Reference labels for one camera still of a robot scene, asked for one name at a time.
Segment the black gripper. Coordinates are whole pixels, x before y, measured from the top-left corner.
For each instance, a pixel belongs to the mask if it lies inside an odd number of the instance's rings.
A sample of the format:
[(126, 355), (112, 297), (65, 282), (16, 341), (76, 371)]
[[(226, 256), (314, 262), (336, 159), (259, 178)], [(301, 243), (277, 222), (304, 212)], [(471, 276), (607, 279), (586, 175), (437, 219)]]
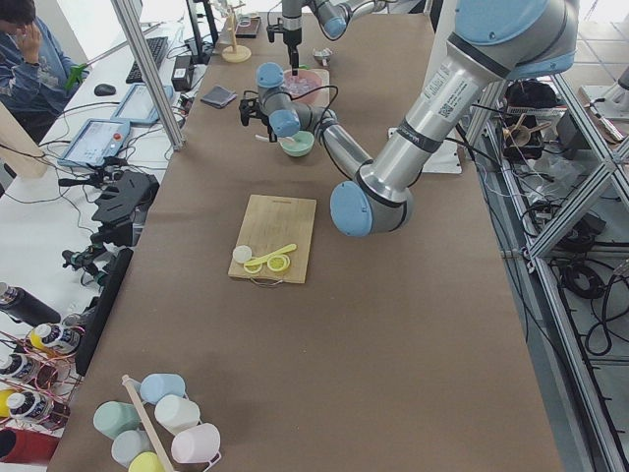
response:
[(299, 50), (298, 46), (302, 42), (302, 17), (289, 16), (279, 17), (275, 23), (267, 21), (266, 34), (268, 40), (273, 43), (277, 35), (282, 36), (283, 43), (288, 47), (291, 75), (299, 74)]
[(266, 127), (269, 141), (271, 143), (277, 142), (278, 138), (270, 125), (269, 117), (262, 112), (259, 100), (256, 97), (241, 98), (239, 113), (241, 124), (244, 127), (248, 127), (252, 119), (259, 120)]

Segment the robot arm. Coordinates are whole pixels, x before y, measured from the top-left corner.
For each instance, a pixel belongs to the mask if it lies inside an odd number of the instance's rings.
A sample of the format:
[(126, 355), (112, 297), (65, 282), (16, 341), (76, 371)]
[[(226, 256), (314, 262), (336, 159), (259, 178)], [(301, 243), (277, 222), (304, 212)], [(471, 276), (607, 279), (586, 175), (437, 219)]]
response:
[(442, 63), (377, 157), (369, 156), (332, 110), (291, 98), (276, 63), (257, 68), (257, 96), (241, 100), (241, 122), (261, 120), (272, 141), (300, 131), (314, 134), (348, 178), (330, 197), (331, 217), (341, 233), (364, 237), (395, 231), (412, 215), (411, 186), (483, 89), (499, 80), (568, 70), (578, 23), (576, 1), (457, 2)]
[(287, 47), (290, 73), (298, 75), (300, 66), (299, 45), (303, 40), (302, 10), (311, 10), (321, 33), (330, 41), (341, 38), (358, 18), (380, 12), (392, 1), (280, 1), (281, 15), (273, 24), (267, 21), (267, 36), (270, 42), (281, 35)]

